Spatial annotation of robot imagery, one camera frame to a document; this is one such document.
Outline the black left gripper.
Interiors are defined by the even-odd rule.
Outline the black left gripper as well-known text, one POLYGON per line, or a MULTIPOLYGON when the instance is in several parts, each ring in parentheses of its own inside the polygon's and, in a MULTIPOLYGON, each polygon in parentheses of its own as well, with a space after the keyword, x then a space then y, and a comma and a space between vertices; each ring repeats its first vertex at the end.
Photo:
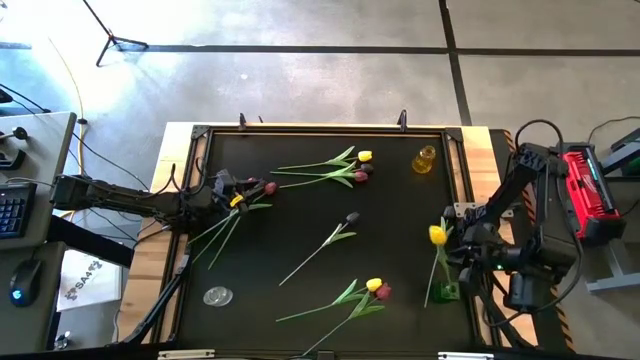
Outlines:
MULTIPOLYGON (((260 192, 259 180, 242 181, 239 184, 239 193, 249 199, 260 192)), ((213 188, 202 188, 198 193, 198 220, 209 221, 221 215, 229 213, 229 198, 224 194, 219 194, 213 188)), ((246 214, 250 210, 251 202, 243 200, 238 204, 240 215, 246 214)))

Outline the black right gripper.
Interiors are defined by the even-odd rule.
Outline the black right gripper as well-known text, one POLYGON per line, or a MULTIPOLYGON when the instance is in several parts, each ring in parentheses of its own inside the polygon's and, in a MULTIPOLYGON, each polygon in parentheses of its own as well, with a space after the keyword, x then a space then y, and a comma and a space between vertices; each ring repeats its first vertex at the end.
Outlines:
POLYGON ((479 279, 494 270, 492 251, 495 245, 494 227, 469 227, 464 231, 463 243, 447 249, 447 264, 458 272, 462 270, 463 279, 479 279))

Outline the yellow artificial tulip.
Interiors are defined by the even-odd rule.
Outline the yellow artificial tulip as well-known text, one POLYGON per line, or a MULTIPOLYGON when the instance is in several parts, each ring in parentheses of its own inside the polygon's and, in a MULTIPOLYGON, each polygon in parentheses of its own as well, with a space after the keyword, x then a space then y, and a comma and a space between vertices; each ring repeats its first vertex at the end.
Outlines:
POLYGON ((370 150, 362 150, 357 153, 354 153, 354 151, 355 151, 355 147, 350 146, 340 154, 328 160, 316 162, 316 163, 309 163, 309 164, 283 166, 283 167, 279 167, 279 170, 302 169, 302 168, 321 167, 321 166, 345 167, 350 165, 354 161, 366 163, 373 159, 373 152, 370 150))
POLYGON ((284 322, 294 318, 311 315, 349 302, 358 302, 349 315, 349 319, 363 315, 366 309, 371 307, 375 301, 379 300, 378 291, 383 287, 383 281, 381 278, 371 278, 365 282, 363 287, 358 288, 357 285, 358 280, 354 279, 331 303, 279 318, 277 319, 277 322, 284 322))
POLYGON ((445 245, 447 243, 448 235, 449 235, 449 231, 447 230, 446 220, 443 217, 441 217, 439 225, 430 225, 428 229, 428 235, 429 235, 430 242, 435 246, 436 255, 435 255, 435 260, 433 262, 431 273, 429 276, 428 288, 427 288, 427 292, 426 292, 424 304, 423 304, 424 308, 427 307, 429 299, 431 298, 431 285, 434 283, 434 276, 435 276, 435 270, 437 265, 441 266, 445 274, 444 282, 449 282, 449 283, 452 282, 449 265, 447 264, 448 258, 445 251, 445 245))

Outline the dark tulip with pale stem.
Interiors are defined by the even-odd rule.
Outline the dark tulip with pale stem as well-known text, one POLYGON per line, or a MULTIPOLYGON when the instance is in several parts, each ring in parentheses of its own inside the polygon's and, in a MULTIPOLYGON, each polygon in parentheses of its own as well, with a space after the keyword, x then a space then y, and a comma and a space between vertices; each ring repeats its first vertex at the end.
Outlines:
POLYGON ((353 226, 360 218, 358 212, 352 212, 348 214, 342 223, 339 223, 333 232, 314 250, 307 258, 305 258, 294 270, 292 270, 280 283, 279 286, 284 285, 291 277, 293 277, 302 267, 304 267, 314 256, 316 256, 322 249, 335 243, 338 240, 349 238, 356 235, 356 232, 345 232, 349 226, 353 226))

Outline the green glass vase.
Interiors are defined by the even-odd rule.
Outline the green glass vase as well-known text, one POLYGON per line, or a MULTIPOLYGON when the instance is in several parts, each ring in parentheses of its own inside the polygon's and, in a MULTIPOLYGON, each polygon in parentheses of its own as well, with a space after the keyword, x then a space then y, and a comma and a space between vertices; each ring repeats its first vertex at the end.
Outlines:
POLYGON ((460 299, 457 282, 435 282, 431 285, 431 300, 434 303, 449 303, 460 299))

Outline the yellow glass vase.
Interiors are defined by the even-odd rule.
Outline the yellow glass vase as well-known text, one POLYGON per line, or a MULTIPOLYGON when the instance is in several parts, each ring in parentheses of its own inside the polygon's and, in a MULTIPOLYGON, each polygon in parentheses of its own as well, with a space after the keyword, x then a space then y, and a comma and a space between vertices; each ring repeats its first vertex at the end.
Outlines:
POLYGON ((418 154, 411 162, 412 169, 418 174, 427 174, 433 167, 436 157, 436 149, 431 146, 425 146, 419 150, 418 154))

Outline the black diagonal rig strut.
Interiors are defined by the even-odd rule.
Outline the black diagonal rig strut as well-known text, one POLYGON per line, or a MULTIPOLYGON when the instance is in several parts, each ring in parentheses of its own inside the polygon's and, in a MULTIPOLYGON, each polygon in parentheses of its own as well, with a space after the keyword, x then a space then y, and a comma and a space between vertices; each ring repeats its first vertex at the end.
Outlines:
POLYGON ((169 303, 169 300, 173 297, 177 289, 182 285, 186 276, 188 275, 191 266, 191 256, 186 254, 182 257, 178 269, 175 272, 173 278, 169 281, 167 286, 162 290, 158 299, 151 307, 145 317, 137 324, 134 330, 123 340, 119 341, 119 344, 125 345, 139 345, 142 343, 146 335, 151 328, 156 324, 158 319, 164 314, 164 311, 169 303))
POLYGON ((498 307, 497 303, 493 300, 493 297, 487 290, 479 285, 474 290, 474 295, 480 298, 480 301, 486 309, 488 320, 485 324, 490 328, 497 328, 502 334, 505 335, 506 340, 514 348, 530 348, 533 349, 534 345, 525 340, 518 330, 511 324, 513 320, 520 317, 522 312, 516 312, 515 314, 506 317, 503 311, 498 307))

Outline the red power supply box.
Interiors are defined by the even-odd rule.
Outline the red power supply box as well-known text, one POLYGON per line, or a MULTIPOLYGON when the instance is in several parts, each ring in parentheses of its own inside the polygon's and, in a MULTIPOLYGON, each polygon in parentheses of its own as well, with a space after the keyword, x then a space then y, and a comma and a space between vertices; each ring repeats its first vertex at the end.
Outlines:
POLYGON ((568 165, 565 178, 569 197, 567 214, 577 239, 585 247, 601 246, 620 239, 626 220, 615 205, 594 147, 571 142, 562 148, 563 160, 568 165))

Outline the grey metal stand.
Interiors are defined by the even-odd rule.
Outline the grey metal stand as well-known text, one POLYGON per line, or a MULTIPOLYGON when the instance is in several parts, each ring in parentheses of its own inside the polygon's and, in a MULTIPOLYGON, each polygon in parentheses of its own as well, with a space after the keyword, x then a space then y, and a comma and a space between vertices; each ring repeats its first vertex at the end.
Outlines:
POLYGON ((640 272, 632 271, 632 262, 622 240, 612 240, 605 255, 611 276, 587 282, 586 288, 590 293, 640 286, 640 272))

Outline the black diagonal beam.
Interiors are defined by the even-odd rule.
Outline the black diagonal beam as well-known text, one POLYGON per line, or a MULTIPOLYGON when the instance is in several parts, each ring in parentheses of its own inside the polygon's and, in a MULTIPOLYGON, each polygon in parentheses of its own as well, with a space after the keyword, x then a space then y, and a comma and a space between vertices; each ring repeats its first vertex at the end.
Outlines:
POLYGON ((132 264, 132 248, 54 215, 51 216, 46 240, 63 242, 70 248, 125 268, 130 268, 132 264))

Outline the green and black box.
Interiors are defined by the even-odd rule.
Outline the green and black box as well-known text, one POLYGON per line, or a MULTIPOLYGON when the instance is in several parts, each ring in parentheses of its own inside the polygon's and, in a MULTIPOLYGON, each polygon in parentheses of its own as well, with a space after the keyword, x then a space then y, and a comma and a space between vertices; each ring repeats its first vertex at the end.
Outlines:
POLYGON ((640 158, 640 128, 636 128, 610 146, 611 153, 600 161, 601 170, 608 175, 640 158))

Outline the grey desk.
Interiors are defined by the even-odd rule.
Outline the grey desk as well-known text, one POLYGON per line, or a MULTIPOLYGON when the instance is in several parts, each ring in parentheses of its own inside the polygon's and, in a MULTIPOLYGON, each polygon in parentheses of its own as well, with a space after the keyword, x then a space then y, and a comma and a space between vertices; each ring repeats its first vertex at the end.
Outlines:
POLYGON ((0 131, 9 134, 22 127, 25 140, 7 139, 0 150, 7 156, 26 153, 17 170, 0 170, 0 184, 9 178, 28 178, 37 182, 34 205, 22 238, 0 240, 0 356, 44 351, 49 343, 60 271, 66 245, 48 243, 53 207, 49 202, 50 185, 65 165, 76 115, 72 112, 0 117, 0 131), (10 301, 10 279, 18 265, 29 259, 42 262, 39 290, 34 302, 16 307, 10 301))

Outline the black keyboard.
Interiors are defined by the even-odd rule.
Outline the black keyboard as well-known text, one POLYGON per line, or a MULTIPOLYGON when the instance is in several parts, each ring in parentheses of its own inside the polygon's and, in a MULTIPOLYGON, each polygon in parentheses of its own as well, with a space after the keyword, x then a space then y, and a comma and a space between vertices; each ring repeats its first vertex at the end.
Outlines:
POLYGON ((36 189, 37 185, 31 182, 0 185, 0 239, 24 236, 36 189))

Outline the black computer mouse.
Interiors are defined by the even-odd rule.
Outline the black computer mouse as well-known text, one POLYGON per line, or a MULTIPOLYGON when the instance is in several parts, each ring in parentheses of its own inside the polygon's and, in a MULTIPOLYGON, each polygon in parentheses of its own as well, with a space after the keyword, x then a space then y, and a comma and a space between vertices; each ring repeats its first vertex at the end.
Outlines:
POLYGON ((10 302, 15 307, 28 307, 38 297, 43 262, 31 258, 21 262, 9 283, 10 302))

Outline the white end bracket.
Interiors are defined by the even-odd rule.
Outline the white end bracket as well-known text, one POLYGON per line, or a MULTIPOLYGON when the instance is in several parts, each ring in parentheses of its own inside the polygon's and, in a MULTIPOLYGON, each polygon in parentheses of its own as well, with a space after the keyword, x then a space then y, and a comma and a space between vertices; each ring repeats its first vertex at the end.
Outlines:
POLYGON ((166 350, 158 352, 157 360, 207 360, 214 359, 215 355, 212 349, 166 350))
POLYGON ((495 360, 491 353, 474 352, 438 352, 438 360, 495 360))

